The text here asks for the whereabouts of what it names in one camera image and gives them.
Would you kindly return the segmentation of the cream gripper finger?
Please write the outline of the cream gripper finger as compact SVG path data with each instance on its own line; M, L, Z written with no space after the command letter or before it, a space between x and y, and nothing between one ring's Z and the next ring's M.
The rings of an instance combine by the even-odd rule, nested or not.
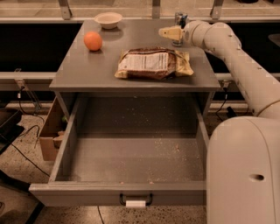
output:
M183 38L184 33L184 30L179 25L160 28L158 30L158 34L161 37L172 40L181 40Z

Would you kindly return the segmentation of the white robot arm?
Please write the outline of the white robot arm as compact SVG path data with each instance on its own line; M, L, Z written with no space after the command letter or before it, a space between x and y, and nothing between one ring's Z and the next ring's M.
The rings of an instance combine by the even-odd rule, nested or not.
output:
M227 24L192 21L158 33L222 60L253 113L220 123L211 135L207 224L280 224L280 82L242 50Z

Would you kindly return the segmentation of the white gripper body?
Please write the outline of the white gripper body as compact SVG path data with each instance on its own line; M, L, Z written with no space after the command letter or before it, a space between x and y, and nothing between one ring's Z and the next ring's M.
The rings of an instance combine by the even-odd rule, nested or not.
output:
M184 41L187 46L204 47L204 37L210 28L208 22L196 20L189 22L184 28Z

